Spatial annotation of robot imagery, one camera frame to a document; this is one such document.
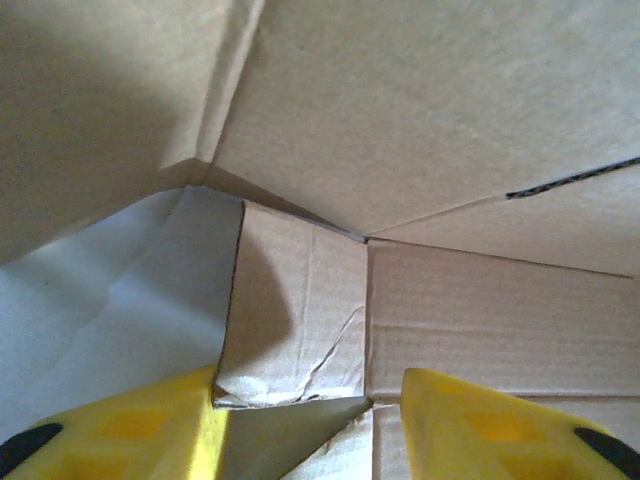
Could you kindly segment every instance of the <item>cardboard box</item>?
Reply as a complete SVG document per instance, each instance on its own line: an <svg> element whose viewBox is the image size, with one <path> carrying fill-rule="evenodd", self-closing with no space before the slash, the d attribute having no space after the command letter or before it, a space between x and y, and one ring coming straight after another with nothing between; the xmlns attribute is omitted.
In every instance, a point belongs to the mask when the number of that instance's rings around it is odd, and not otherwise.
<svg viewBox="0 0 640 480"><path fill-rule="evenodd" d="M150 193L216 187L349 232L246 207L225 405L374 400L291 478L405 477L409 366L637 447L638 13L3 4L0 260Z"/></svg>

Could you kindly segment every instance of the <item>brown cardboard wall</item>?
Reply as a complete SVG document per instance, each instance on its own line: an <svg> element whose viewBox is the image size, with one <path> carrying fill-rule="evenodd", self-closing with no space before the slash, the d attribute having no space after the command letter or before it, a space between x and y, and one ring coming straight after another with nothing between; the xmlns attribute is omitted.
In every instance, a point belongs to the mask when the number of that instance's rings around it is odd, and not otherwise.
<svg viewBox="0 0 640 480"><path fill-rule="evenodd" d="M201 180L259 7L3 2L0 262Z"/></svg>
<svg viewBox="0 0 640 480"><path fill-rule="evenodd" d="M371 233L633 157L637 8L269 2L216 164Z"/></svg>
<svg viewBox="0 0 640 480"><path fill-rule="evenodd" d="M631 279L372 241L367 392L408 366L526 395L639 395Z"/></svg>

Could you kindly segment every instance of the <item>black rubber pad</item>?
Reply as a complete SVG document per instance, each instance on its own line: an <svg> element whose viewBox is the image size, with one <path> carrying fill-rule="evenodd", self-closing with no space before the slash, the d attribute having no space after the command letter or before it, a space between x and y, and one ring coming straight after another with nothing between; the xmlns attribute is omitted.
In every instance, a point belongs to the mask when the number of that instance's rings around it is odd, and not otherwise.
<svg viewBox="0 0 640 480"><path fill-rule="evenodd" d="M47 423L20 432L0 445L0 479L9 475L61 431L60 423Z"/></svg>
<svg viewBox="0 0 640 480"><path fill-rule="evenodd" d="M591 428L578 427L574 432L628 478L640 480L640 454L629 445Z"/></svg>

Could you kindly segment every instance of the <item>yellow object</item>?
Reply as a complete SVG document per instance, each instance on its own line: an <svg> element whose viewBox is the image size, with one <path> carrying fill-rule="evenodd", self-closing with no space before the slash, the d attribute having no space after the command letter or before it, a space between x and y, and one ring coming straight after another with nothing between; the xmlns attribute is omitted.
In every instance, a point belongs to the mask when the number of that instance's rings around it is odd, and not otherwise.
<svg viewBox="0 0 640 480"><path fill-rule="evenodd" d="M414 480L626 480L572 417L430 370L409 369L402 423Z"/></svg>
<svg viewBox="0 0 640 480"><path fill-rule="evenodd" d="M214 410L214 367L38 422L62 430L7 480L220 478L228 412Z"/></svg>

